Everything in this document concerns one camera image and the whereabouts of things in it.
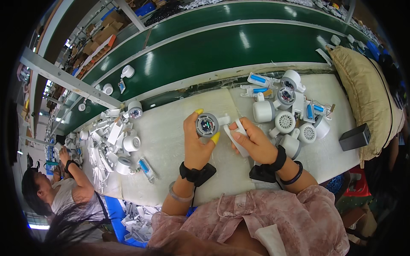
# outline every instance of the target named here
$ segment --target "bracelet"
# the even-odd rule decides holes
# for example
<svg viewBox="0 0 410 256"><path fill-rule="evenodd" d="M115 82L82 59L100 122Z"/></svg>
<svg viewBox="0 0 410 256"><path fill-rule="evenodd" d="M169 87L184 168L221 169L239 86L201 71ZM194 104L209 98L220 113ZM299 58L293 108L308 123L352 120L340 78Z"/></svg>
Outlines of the bracelet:
<svg viewBox="0 0 410 256"><path fill-rule="evenodd" d="M172 196L173 199L180 201L180 202L190 202L192 198L194 197L194 193L190 197L179 197L177 196L174 191L172 190L172 187L174 186L175 181L171 182L169 184L169 194Z"/></svg>
<svg viewBox="0 0 410 256"><path fill-rule="evenodd" d="M280 182L281 182L283 185L290 185L290 184L294 183L294 182L297 181L297 180L299 179L299 177L302 175L302 172L303 172L303 165L302 165L302 163L299 162L299 161L295 161L295 163L299 165L298 174L296 174L296 176L295 176L293 179L291 179L290 181L284 181L284 180L280 179Z"/></svg>

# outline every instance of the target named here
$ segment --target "green conveyor belt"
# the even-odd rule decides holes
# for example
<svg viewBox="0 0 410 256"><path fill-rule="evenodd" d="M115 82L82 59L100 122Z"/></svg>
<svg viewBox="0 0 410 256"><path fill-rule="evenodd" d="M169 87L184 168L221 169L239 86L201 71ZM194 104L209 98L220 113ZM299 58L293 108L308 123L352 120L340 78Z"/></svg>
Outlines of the green conveyor belt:
<svg viewBox="0 0 410 256"><path fill-rule="evenodd" d="M238 2L191 11L159 23L153 27L147 46L198 27L255 18L288 19L322 25L352 34L365 42L364 36L360 38L360 33L354 28L314 10L274 2ZM147 34L144 31L114 49L83 81L92 84L121 61L140 51ZM127 89L122 95L116 86L121 69L100 84L112 84L112 97L124 101L171 82L226 68L271 61L325 62L315 49L325 50L323 44L330 43L331 36L332 33L321 29L289 24L259 23L212 29L165 44L128 63L136 73L132 78L124 79ZM341 41L341 45L348 47L346 38L341 38ZM73 93L67 100L68 105L77 98L78 95ZM79 112L79 103L59 126L65 134L105 110L88 100L86 110ZM61 118L64 112L60 111L57 117Z"/></svg>

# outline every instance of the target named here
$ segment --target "white shirt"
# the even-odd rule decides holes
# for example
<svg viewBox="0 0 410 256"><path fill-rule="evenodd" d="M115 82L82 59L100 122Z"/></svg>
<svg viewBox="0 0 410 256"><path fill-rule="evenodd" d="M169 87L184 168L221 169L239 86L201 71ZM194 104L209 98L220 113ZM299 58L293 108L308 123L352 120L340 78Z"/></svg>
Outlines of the white shirt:
<svg viewBox="0 0 410 256"><path fill-rule="evenodd" d="M61 213L65 209L75 205L72 191L73 191L73 188L77 186L77 182L72 178L68 178L68 179L63 179L59 182L54 183L51 187L56 188L58 186L60 186L60 190L55 195L54 200L51 204L51 210L55 214ZM106 211L108 212L107 206L105 203L105 197L100 196L100 198L106 208ZM84 211L85 211L85 214L87 215L97 214L96 218L92 219L92 220L97 221L97 220L104 219L104 214L103 214L102 209L103 208L101 207L100 201L98 200L97 195L94 193L93 197L87 204L87 207L84 209Z"/></svg>

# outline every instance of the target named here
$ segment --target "black hair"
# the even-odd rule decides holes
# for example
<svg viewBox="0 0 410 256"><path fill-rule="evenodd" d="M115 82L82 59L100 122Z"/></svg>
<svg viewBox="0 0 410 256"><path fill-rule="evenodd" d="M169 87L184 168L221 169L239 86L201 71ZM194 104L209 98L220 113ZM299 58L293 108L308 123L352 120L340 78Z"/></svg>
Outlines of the black hair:
<svg viewBox="0 0 410 256"><path fill-rule="evenodd" d="M103 212L87 214L86 208L89 206L89 203L80 203L59 210L50 224L44 241L35 241L40 253L43 255L71 255L70 249L74 249L102 224L101 221L93 222L95 225L87 229L80 228L80 225L86 221L104 218ZM143 255L174 256L172 253L164 252L162 248L147 248Z"/></svg>
<svg viewBox="0 0 410 256"><path fill-rule="evenodd" d="M50 211L49 206L37 195L40 186L34 182L34 174L36 172L38 172L38 169L31 167L27 168L23 175L23 179L21 180L21 190L24 200L38 215L51 216L52 212Z"/></svg>

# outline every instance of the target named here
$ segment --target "pink floral shirt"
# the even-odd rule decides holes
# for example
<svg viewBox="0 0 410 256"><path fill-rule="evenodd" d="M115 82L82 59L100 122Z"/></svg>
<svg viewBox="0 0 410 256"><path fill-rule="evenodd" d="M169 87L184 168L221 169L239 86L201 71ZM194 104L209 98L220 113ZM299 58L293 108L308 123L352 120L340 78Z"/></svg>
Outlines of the pink floral shirt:
<svg viewBox="0 0 410 256"><path fill-rule="evenodd" d="M312 185L298 195L284 190L251 190L199 206L189 217L158 212L152 217L154 233L149 247L159 247L176 230L200 239L225 242L245 220L249 233L277 224L287 255L345 255L349 241L335 208L335 196Z"/></svg>

